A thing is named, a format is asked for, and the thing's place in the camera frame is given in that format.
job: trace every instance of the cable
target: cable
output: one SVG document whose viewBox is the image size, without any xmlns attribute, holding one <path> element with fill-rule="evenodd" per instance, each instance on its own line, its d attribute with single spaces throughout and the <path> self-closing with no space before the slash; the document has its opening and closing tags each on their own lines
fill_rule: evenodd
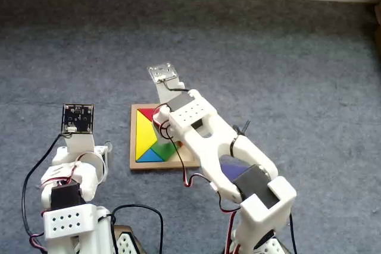
<svg viewBox="0 0 381 254">
<path fill-rule="evenodd" d="M 171 89 L 168 87 L 167 81 L 162 80 L 161 82 L 164 83 L 165 88 L 169 90 L 170 92 L 188 92 L 189 91 L 189 89 L 177 89 L 177 88 Z"/>
<path fill-rule="evenodd" d="M 220 194 L 219 192 L 217 192 L 217 194 L 218 194 L 218 197 L 219 197 L 219 199 L 218 199 L 218 204 L 220 205 L 220 209 L 221 209 L 221 211 L 224 212 L 225 214 L 229 214 L 229 213 L 232 213 L 232 212 L 234 212 L 234 211 L 238 211 L 238 210 L 241 209 L 240 206 L 238 206 L 238 207 L 235 208 L 235 209 L 224 209 L 224 208 L 221 206 L 221 201 L 222 201 L 221 194 Z"/>
<path fill-rule="evenodd" d="M 122 209 L 122 208 L 145 208 L 145 209 L 149 209 L 150 211 L 153 211 L 155 213 L 157 213 L 157 215 L 160 217 L 160 246 L 159 246 L 159 254 L 163 254 L 163 236 L 164 236 L 164 221 L 163 221 L 163 216 L 161 215 L 160 211 L 158 211 L 157 209 L 151 207 L 151 206 L 148 206 L 148 205 L 140 205 L 140 204 L 129 204 L 129 205 L 120 205 L 118 206 L 117 208 L 115 208 L 113 210 L 113 212 L 111 213 L 111 215 L 108 215 L 108 216 L 112 216 L 113 219 L 111 221 L 111 236 L 113 237 L 113 244 L 114 244 L 114 249 L 115 249 L 115 254 L 119 254 L 118 252 L 118 246 L 117 246 L 117 240 L 115 238 L 115 233 L 114 233 L 114 224 L 116 222 L 116 217 L 115 217 L 115 213 L 119 210 L 119 209 Z"/>
<path fill-rule="evenodd" d="M 204 180 L 208 181 L 208 183 L 211 183 L 211 181 L 210 181 L 208 178 L 206 178 L 206 176 L 204 176 L 203 174 L 199 174 L 199 173 L 194 173 L 194 174 L 192 174 L 192 175 L 189 177 L 189 181 L 188 181 L 188 178 L 187 178 L 187 175 L 186 175 L 186 168 L 185 168 L 183 159 L 181 158 L 181 156 L 180 156 L 180 152 L 177 150 L 177 146 L 176 146 L 176 144 L 173 142 L 172 137 L 170 137 L 169 134 L 168 134 L 168 127 L 165 128 L 165 132 L 167 133 L 167 137 L 169 138 L 169 140 L 171 140 L 172 145 L 174 146 L 174 148 L 175 148 L 175 150 L 176 150 L 176 153 L 177 153 L 177 156 L 179 156 L 181 165 L 182 165 L 182 167 L 183 167 L 183 181 L 184 181 L 184 185 L 185 185 L 186 187 L 191 187 L 192 184 L 193 184 L 193 178 L 196 177 L 196 176 L 197 176 L 197 177 L 201 177 L 201 178 L 203 178 Z M 222 212 L 224 212 L 225 214 L 229 214 L 229 213 L 231 213 L 231 212 L 235 212 L 235 211 L 240 210 L 240 208 L 241 208 L 240 206 L 239 206 L 238 208 L 235 208 L 235 209 L 224 209 L 224 208 L 222 207 L 222 205 L 221 205 L 221 201 L 222 201 L 221 194 L 220 194 L 220 192 L 217 192 L 217 194 L 218 194 L 218 205 L 220 206 L 220 209 L 221 209 Z"/>
<path fill-rule="evenodd" d="M 235 248 L 234 248 L 234 251 L 233 251 L 233 254 L 238 254 L 239 253 L 239 248 L 241 246 L 238 244 Z"/>
<path fill-rule="evenodd" d="M 86 152 L 81 153 L 81 154 L 78 155 L 77 158 L 74 160 L 74 167 L 73 167 L 73 169 L 72 169 L 72 171 L 71 171 L 70 181 L 71 181 L 71 177 L 72 177 L 73 174 L 74 174 L 74 170 L 75 170 L 76 167 L 77 167 L 77 166 L 75 165 L 75 162 L 80 161 L 81 158 L 82 158 L 83 156 L 85 156 L 86 154 L 93 154 L 93 155 L 95 155 L 99 160 L 101 160 L 101 162 L 102 162 L 102 165 L 103 165 L 103 175 L 102 175 L 102 178 L 98 181 L 98 185 L 100 185 L 100 184 L 103 182 L 104 178 L 105 178 L 105 174 L 106 174 L 106 163 L 105 163 L 105 161 L 103 160 L 103 158 L 102 158 L 101 155 L 99 155 L 99 154 L 97 154 L 97 153 L 94 153 L 94 152 L 91 152 L 91 151 L 86 151 Z"/>
<path fill-rule="evenodd" d="M 237 213 L 236 211 L 233 211 L 232 214 L 230 215 L 229 226 L 227 228 L 227 234 L 226 234 L 225 252 L 224 252 L 224 254 L 229 254 L 230 253 L 230 245 L 232 244 L 233 222 L 234 222 L 234 217 L 235 217 L 236 213 Z"/>
<path fill-rule="evenodd" d="M 40 233 L 40 234 L 32 234 L 30 237 L 29 237 L 29 243 L 30 245 L 32 245 L 33 248 L 36 248 L 36 249 L 39 249 L 41 252 L 43 253 L 48 253 L 48 251 L 46 250 L 46 248 L 42 247 L 40 244 L 36 243 L 35 241 L 35 237 L 40 237 L 40 236 L 43 236 L 43 233 Z"/>
<path fill-rule="evenodd" d="M 249 127 L 249 125 L 250 125 L 250 120 L 247 120 L 245 125 L 244 125 L 244 127 L 243 127 L 243 129 L 242 129 L 242 131 L 241 131 L 241 129 L 237 125 L 233 125 L 233 129 L 234 129 L 235 132 L 237 132 L 237 136 L 230 143 L 230 147 L 229 147 L 229 149 L 230 149 L 230 156 L 234 157 L 234 154 L 233 154 L 234 144 L 236 143 L 238 136 L 240 136 L 240 135 L 244 136 L 245 135 L 245 132 L 246 132 L 247 128 Z"/>
<path fill-rule="evenodd" d="M 28 234 L 28 236 L 30 238 L 32 238 L 32 241 L 35 242 L 36 246 L 40 246 L 40 247 L 35 247 L 35 248 L 38 248 L 40 249 L 41 253 L 47 253 L 44 249 L 41 249 L 43 248 L 40 243 L 38 242 L 38 240 L 34 240 L 34 237 L 32 237 L 32 235 L 35 235 L 33 234 L 31 231 L 30 231 L 30 228 L 29 228 L 29 225 L 28 225 L 28 220 L 27 220 L 27 217 L 26 217 L 26 208 L 25 208 L 25 195 L 26 195 L 26 187 L 28 185 L 28 181 L 29 181 L 29 178 L 30 176 L 33 174 L 33 172 L 38 168 L 38 166 L 46 159 L 46 157 L 50 154 L 51 150 L 53 149 L 54 145 L 56 144 L 56 142 L 58 141 L 58 139 L 60 137 L 63 137 L 64 135 L 62 134 L 59 134 L 57 135 L 57 137 L 54 139 L 52 145 L 49 147 L 49 149 L 46 151 L 46 153 L 42 156 L 42 158 L 33 166 L 33 168 L 29 171 L 29 173 L 26 175 L 25 179 L 24 179 L 24 183 L 23 183 L 23 189 L 21 191 L 21 213 L 22 213 L 22 216 L 23 216 L 23 223 L 24 223 L 24 228 L 25 228 L 25 231 L 26 233 Z"/>
<path fill-rule="evenodd" d="M 295 243 L 295 235 L 293 233 L 292 213 L 290 213 L 290 231 L 291 231 L 291 240 L 292 240 L 293 254 L 298 254 L 298 251 L 296 249 L 296 243 Z"/>
</svg>

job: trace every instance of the triangle piece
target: triangle piece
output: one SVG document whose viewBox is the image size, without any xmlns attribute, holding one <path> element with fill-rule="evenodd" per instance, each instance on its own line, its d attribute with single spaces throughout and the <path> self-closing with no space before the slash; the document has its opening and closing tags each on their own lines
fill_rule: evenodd
<svg viewBox="0 0 381 254">
<path fill-rule="evenodd" d="M 149 162 L 162 162 L 161 159 L 152 149 L 148 149 L 136 162 L 137 163 L 149 163 Z"/>
<path fill-rule="evenodd" d="M 176 152 L 172 143 L 159 144 L 156 142 L 151 149 L 165 162 Z"/>
<path fill-rule="evenodd" d="M 156 134 L 152 123 L 136 111 L 136 149 L 135 161 L 137 161 L 155 142 L 157 141 Z"/>
<path fill-rule="evenodd" d="M 155 108 L 138 108 L 138 110 L 146 116 L 146 118 L 152 122 L 152 117 L 154 116 Z"/>
</svg>

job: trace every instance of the gray carpet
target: gray carpet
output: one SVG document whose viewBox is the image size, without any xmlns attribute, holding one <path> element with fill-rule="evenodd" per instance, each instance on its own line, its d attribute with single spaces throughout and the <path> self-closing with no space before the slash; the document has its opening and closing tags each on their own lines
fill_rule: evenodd
<svg viewBox="0 0 381 254">
<path fill-rule="evenodd" d="M 157 101 L 145 67 L 175 64 L 230 124 L 247 132 L 298 191 L 299 253 L 381 248 L 381 69 L 363 4 L 293 0 L 0 0 L 2 253 L 33 252 L 21 184 L 60 129 L 63 102 L 95 104 L 95 140 L 114 165 L 93 201 L 146 203 L 165 219 L 164 253 L 220 253 L 228 216 L 203 181 L 180 171 L 132 173 L 130 106 Z M 30 225 L 42 231 L 32 177 Z M 149 253 L 154 214 L 126 210 Z M 291 248 L 289 227 L 278 234 Z"/>
</svg>

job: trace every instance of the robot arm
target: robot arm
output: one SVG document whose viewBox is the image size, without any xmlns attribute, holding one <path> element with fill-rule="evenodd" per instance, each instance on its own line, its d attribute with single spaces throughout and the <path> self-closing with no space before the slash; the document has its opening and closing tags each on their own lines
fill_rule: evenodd
<svg viewBox="0 0 381 254">
<path fill-rule="evenodd" d="M 42 176 L 41 201 L 47 252 L 52 254 L 111 254 L 109 211 L 90 202 L 108 174 L 111 143 L 95 146 L 93 105 L 64 104 L 61 134 L 66 145 L 57 149 Z"/>
<path fill-rule="evenodd" d="M 247 137 L 237 135 L 197 90 L 184 89 L 170 64 L 148 70 L 163 104 L 154 114 L 157 137 L 162 137 L 162 125 L 167 123 L 167 136 L 183 142 L 200 161 L 211 187 L 221 197 L 240 203 L 241 223 L 233 232 L 233 245 L 240 245 L 239 253 L 252 253 L 286 224 L 295 189 L 278 176 L 274 163 Z M 221 170 L 219 159 L 223 155 L 245 161 L 250 167 L 232 182 Z"/>
</svg>

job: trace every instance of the white plastic bracket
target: white plastic bracket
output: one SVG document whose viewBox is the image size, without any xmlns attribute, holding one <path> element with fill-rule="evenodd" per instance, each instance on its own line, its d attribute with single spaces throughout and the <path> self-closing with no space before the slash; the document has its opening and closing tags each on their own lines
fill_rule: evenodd
<svg viewBox="0 0 381 254">
<path fill-rule="evenodd" d="M 131 240 L 131 237 L 127 233 L 122 233 L 117 241 L 119 254 L 138 254 L 137 249 Z"/>
<path fill-rule="evenodd" d="M 86 204 L 48 211 L 43 214 L 43 223 L 46 240 L 93 231 L 98 223 L 96 206 Z"/>
</svg>

